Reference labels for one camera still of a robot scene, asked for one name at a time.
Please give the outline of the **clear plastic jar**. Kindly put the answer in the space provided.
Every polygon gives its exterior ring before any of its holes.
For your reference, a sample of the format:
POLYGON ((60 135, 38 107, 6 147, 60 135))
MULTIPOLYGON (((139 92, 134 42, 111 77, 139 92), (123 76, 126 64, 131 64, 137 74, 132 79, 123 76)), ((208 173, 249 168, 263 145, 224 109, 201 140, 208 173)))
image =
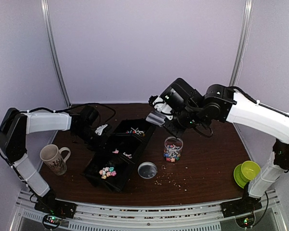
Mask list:
POLYGON ((184 142, 180 138, 168 137, 164 141, 163 157, 167 162, 174 163, 181 159, 184 142))

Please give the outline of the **silver metal scoop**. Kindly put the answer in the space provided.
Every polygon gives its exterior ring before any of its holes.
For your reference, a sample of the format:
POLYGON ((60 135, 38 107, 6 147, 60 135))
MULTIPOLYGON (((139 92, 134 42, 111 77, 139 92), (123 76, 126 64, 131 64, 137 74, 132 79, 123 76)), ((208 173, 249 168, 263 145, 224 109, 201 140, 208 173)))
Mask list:
POLYGON ((145 120, 153 125, 161 127, 164 125, 165 119, 166 119, 165 115, 161 114, 156 110, 153 110, 149 113, 149 115, 146 117, 145 120))

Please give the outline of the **black three-compartment candy tray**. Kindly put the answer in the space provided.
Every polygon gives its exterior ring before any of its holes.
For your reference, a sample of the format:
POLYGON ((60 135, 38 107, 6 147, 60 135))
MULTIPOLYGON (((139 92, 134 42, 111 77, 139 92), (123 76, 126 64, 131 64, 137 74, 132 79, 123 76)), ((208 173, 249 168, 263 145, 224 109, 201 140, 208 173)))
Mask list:
POLYGON ((94 187, 121 192, 155 129, 144 118, 122 120, 81 175, 94 187))

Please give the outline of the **silver metal jar lid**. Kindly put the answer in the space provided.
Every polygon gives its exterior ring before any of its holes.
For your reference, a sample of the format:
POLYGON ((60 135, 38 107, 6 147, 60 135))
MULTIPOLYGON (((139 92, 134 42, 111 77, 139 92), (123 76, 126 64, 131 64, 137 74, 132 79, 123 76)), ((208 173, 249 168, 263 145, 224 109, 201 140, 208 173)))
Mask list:
POLYGON ((157 166, 152 162, 142 162, 138 166, 138 175, 143 179, 151 179, 153 178, 157 172, 157 166))

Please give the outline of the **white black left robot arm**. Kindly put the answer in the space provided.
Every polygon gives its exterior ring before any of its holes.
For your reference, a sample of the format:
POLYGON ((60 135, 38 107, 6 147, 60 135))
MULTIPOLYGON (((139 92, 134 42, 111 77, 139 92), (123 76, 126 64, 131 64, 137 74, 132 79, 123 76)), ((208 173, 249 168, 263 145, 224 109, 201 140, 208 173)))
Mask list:
POLYGON ((26 136, 36 132, 69 130, 96 150, 105 142, 109 127, 103 124, 93 128, 92 124, 97 118, 97 111, 87 105, 78 113, 70 109, 51 110, 43 107, 27 111, 16 108, 7 110, 0 125, 0 154, 29 189, 42 198, 40 204, 48 213, 56 213, 60 204, 52 197, 54 192, 29 160, 26 136))

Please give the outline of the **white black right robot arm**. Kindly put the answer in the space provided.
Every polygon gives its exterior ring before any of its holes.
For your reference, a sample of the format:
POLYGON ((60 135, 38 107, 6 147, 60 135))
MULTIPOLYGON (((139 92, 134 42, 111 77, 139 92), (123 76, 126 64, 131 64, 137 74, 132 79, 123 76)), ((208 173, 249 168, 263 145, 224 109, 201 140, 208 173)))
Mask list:
POLYGON ((153 108, 164 116, 162 126, 177 138, 188 128, 209 129, 213 120, 244 125, 275 137, 268 162, 237 202, 241 212, 254 207, 256 199, 289 170, 289 113, 261 103, 237 86, 213 84, 201 95, 178 78, 156 97, 153 108))

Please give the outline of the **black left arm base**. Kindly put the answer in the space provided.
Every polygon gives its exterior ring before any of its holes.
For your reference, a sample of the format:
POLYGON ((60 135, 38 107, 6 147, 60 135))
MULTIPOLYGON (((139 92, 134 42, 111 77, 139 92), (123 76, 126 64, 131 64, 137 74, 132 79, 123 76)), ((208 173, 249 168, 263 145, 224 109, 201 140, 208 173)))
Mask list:
POLYGON ((57 229, 66 218, 74 218, 77 205, 72 202, 58 200, 56 193, 50 189, 44 196, 33 192, 37 198, 34 209, 45 213, 42 217, 42 225, 48 230, 57 229))

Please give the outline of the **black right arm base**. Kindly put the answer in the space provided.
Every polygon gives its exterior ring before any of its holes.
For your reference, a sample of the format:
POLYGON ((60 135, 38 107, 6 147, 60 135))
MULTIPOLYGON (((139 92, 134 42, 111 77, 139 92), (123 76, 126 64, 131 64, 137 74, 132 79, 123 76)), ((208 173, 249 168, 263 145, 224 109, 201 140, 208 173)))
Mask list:
POLYGON ((220 204, 224 218, 235 218, 240 228, 250 229, 256 223, 255 210, 262 208, 260 198, 245 195, 240 199, 220 204))

